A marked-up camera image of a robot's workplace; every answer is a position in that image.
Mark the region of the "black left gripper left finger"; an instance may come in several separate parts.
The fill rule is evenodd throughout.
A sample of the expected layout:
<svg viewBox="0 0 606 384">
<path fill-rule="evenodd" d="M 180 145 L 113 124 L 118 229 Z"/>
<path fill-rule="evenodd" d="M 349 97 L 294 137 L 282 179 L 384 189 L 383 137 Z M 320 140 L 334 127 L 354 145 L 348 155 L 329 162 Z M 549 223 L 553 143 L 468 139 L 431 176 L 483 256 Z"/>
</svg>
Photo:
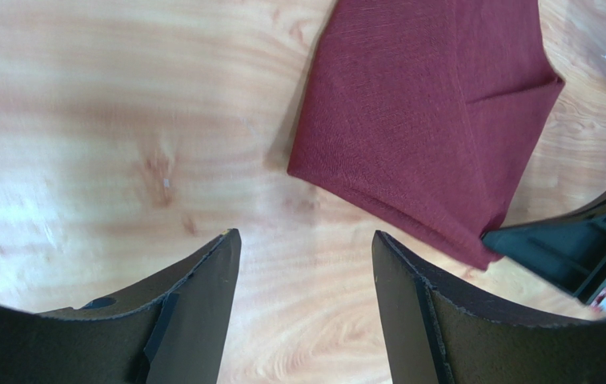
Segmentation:
<svg viewBox="0 0 606 384">
<path fill-rule="evenodd" d="M 0 383 L 217 382 L 240 250 L 230 229 L 82 308 L 0 306 Z"/>
</svg>

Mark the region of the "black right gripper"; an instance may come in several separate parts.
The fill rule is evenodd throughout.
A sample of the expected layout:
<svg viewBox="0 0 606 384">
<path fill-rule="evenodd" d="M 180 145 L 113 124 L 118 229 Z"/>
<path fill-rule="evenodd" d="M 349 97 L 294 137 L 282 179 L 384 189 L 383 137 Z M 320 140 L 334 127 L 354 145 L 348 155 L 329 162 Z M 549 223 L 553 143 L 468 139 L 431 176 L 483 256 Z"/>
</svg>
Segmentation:
<svg viewBox="0 0 606 384">
<path fill-rule="evenodd" d="M 573 212 L 490 230 L 491 251 L 599 312 L 606 312 L 606 191 Z"/>
</svg>

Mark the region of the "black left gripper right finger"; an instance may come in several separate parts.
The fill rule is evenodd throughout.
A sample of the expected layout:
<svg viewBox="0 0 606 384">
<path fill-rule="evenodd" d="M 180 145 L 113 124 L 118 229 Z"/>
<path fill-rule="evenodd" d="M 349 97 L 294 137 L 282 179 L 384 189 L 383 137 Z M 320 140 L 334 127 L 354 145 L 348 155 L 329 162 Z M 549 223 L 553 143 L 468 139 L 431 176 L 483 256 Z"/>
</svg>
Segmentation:
<svg viewBox="0 0 606 384">
<path fill-rule="evenodd" d="M 606 383 L 606 319 L 508 301 L 378 231 L 372 260 L 395 383 Z"/>
</svg>

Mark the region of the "dark red cloth napkin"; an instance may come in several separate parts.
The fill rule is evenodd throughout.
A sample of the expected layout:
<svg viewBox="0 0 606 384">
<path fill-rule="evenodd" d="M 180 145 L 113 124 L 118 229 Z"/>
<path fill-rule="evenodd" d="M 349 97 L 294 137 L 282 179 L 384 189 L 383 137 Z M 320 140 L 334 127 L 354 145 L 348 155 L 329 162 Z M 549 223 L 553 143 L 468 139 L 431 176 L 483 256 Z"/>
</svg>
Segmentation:
<svg viewBox="0 0 606 384">
<path fill-rule="evenodd" d="M 339 1 L 287 171 L 480 270 L 564 80 L 527 1 Z"/>
</svg>

